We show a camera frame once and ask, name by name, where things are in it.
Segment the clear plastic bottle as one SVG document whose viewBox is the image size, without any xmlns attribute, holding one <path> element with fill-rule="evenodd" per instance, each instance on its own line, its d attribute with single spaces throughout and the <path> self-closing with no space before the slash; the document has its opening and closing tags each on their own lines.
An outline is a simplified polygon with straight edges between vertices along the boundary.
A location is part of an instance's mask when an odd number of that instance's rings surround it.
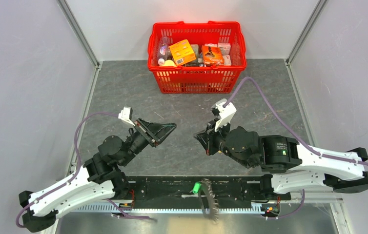
<svg viewBox="0 0 368 234">
<path fill-rule="evenodd" d="M 162 37 L 157 49 L 157 64 L 162 66 L 167 60 L 172 59 L 172 54 L 169 49 L 169 38 Z"/>
</svg>

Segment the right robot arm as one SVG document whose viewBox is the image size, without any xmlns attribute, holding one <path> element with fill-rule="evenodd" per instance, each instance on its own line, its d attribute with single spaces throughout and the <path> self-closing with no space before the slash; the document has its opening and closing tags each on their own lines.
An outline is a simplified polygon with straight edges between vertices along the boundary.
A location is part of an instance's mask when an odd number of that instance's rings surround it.
<svg viewBox="0 0 368 234">
<path fill-rule="evenodd" d="M 280 135 L 260 136 L 241 126 L 216 128 L 209 123 L 194 135 L 208 156 L 222 152 L 246 168 L 260 167 L 259 194 L 272 199 L 297 189 L 331 187 L 336 193 L 354 194 L 368 190 L 367 159 L 364 148 L 336 152 L 306 148 L 298 140 Z"/>
</svg>

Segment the orange black package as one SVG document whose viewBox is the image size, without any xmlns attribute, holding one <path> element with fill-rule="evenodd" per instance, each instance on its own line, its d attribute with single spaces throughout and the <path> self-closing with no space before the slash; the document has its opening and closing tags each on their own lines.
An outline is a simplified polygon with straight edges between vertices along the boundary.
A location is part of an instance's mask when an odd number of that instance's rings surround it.
<svg viewBox="0 0 368 234">
<path fill-rule="evenodd" d="M 219 47 L 202 46 L 203 61 L 206 66 L 224 65 L 224 58 Z"/>
</svg>

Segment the green key tag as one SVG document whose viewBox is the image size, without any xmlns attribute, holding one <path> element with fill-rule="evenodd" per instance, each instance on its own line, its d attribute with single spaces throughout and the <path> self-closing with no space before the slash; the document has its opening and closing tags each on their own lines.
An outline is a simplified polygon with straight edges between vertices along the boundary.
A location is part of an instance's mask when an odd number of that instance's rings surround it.
<svg viewBox="0 0 368 234">
<path fill-rule="evenodd" d="M 202 186 L 202 184 L 200 182 L 194 183 L 194 186 L 193 186 L 191 192 L 193 194 L 197 194 L 199 192 L 199 190 L 201 189 L 201 186 Z"/>
</svg>

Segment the aluminium corner post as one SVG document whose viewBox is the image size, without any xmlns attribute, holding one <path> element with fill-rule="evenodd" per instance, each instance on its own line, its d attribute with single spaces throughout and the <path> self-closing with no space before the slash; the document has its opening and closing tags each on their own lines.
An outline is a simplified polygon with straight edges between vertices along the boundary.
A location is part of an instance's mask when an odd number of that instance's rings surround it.
<svg viewBox="0 0 368 234">
<path fill-rule="evenodd" d="M 83 47 L 84 51 L 86 52 L 89 60 L 93 64 L 94 67 L 98 68 L 100 66 L 100 62 L 97 59 L 95 53 L 92 50 L 89 42 L 85 34 L 83 33 L 78 21 L 74 13 L 72 12 L 68 2 L 66 0 L 57 0 L 59 7 L 61 8 L 64 16 L 66 17 L 69 25 L 71 26 L 72 30 L 74 31 L 78 41 L 80 42 L 81 46 Z"/>
<path fill-rule="evenodd" d="M 303 27 L 298 39 L 296 40 L 291 52 L 289 53 L 288 57 L 285 59 L 287 65 L 291 65 L 295 60 L 299 50 L 301 49 L 302 45 L 304 44 L 305 40 L 307 39 L 309 33 L 311 32 L 314 24 L 316 23 L 317 19 L 319 18 L 320 14 L 322 13 L 326 3 L 328 0 L 318 0 L 316 6 L 314 7 L 310 17 L 308 18 L 305 26 Z"/>
</svg>

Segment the white pink box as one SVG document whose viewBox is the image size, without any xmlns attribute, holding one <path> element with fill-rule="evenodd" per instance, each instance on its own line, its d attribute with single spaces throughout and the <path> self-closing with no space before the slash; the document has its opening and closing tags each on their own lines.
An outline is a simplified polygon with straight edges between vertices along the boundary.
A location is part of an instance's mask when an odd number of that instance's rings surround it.
<svg viewBox="0 0 368 234">
<path fill-rule="evenodd" d="M 230 43 L 217 43 L 218 48 L 221 50 L 223 56 L 227 56 L 230 54 L 231 44 Z"/>
</svg>

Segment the black base frame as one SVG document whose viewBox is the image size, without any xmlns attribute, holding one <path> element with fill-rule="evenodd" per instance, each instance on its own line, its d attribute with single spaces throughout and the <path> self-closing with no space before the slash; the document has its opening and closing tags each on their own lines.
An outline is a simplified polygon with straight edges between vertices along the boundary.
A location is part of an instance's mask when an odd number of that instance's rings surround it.
<svg viewBox="0 0 368 234">
<path fill-rule="evenodd" d="M 113 200 L 133 201 L 137 209 L 199 209 L 216 205 L 220 209 L 249 208 L 252 202 L 291 200 L 290 193 L 276 194 L 271 176 L 128 176 L 128 185 L 116 190 Z M 210 195 L 193 194 L 197 182 L 207 179 Z"/>
</svg>

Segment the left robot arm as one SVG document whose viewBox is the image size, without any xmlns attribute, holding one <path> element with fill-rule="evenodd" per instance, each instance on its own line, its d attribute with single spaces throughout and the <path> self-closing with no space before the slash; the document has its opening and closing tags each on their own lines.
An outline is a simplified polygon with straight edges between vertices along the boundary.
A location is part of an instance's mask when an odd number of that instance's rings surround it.
<svg viewBox="0 0 368 234">
<path fill-rule="evenodd" d="M 176 123 L 153 123 L 139 118 L 125 140 L 115 135 L 108 136 L 98 146 L 97 153 L 84 164 L 76 164 L 74 173 L 38 192 L 21 192 L 22 210 L 16 218 L 16 225 L 36 233 L 89 203 L 128 197 L 130 185 L 120 168 L 130 163 L 145 147 L 159 146 L 176 127 Z"/>
</svg>

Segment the right aluminium corner post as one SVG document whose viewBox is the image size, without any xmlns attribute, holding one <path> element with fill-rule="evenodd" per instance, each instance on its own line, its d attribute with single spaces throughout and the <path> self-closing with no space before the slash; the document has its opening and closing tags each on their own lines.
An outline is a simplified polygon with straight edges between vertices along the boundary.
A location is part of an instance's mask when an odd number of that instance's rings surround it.
<svg viewBox="0 0 368 234">
<path fill-rule="evenodd" d="M 310 17 L 308 18 L 305 26 L 303 27 L 298 39 L 296 40 L 291 52 L 289 53 L 288 57 L 285 59 L 287 65 L 291 65 L 295 60 L 299 50 L 301 49 L 302 45 L 304 44 L 305 40 L 307 39 L 309 33 L 311 32 L 314 24 L 316 23 L 317 19 L 319 18 L 320 14 L 322 13 L 326 3 L 328 0 L 318 0 L 316 6 L 314 7 Z"/>
</svg>

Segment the orange box left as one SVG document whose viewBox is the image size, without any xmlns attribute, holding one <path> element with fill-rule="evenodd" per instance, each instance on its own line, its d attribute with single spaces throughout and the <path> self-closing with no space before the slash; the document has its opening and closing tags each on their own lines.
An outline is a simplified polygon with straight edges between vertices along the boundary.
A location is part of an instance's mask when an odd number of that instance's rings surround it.
<svg viewBox="0 0 368 234">
<path fill-rule="evenodd" d="M 187 39 L 169 46 L 172 57 L 177 66 L 183 66 L 196 60 L 196 55 Z"/>
</svg>

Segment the yellow round item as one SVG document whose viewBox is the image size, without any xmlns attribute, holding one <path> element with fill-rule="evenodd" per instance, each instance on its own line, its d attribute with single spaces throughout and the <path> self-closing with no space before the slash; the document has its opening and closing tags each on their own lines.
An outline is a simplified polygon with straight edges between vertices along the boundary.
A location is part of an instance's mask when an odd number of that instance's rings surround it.
<svg viewBox="0 0 368 234">
<path fill-rule="evenodd" d="M 173 60 L 166 60 L 162 66 L 177 67 L 176 63 Z"/>
</svg>

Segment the red shopping basket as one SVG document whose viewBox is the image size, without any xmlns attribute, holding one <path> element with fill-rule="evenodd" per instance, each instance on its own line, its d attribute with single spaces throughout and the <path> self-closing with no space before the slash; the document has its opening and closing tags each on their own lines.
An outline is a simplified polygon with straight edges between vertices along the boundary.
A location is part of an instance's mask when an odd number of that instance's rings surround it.
<svg viewBox="0 0 368 234">
<path fill-rule="evenodd" d="M 230 66 L 160 67 L 156 51 L 162 38 L 173 44 L 183 39 L 202 46 L 206 43 L 230 44 Z M 236 21 L 206 23 L 158 22 L 149 37 L 147 67 L 162 93 L 229 93 L 247 67 L 246 46 L 241 26 Z"/>
</svg>

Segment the left aluminium corner post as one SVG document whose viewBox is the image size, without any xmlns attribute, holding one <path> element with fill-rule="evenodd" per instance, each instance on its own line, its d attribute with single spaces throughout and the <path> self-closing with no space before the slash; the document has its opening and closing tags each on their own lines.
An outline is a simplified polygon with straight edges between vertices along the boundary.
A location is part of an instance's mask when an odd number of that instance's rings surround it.
<svg viewBox="0 0 368 234">
<path fill-rule="evenodd" d="M 78 41 L 80 42 L 81 46 L 83 47 L 84 51 L 86 52 L 89 60 L 93 64 L 94 67 L 98 68 L 100 66 L 100 62 L 97 59 L 95 53 L 92 50 L 89 42 L 85 34 L 83 33 L 78 21 L 74 13 L 72 12 L 68 2 L 66 0 L 57 0 L 59 7 L 61 8 L 64 16 L 66 17 L 69 25 L 71 26 L 72 30 L 74 31 Z"/>
</svg>

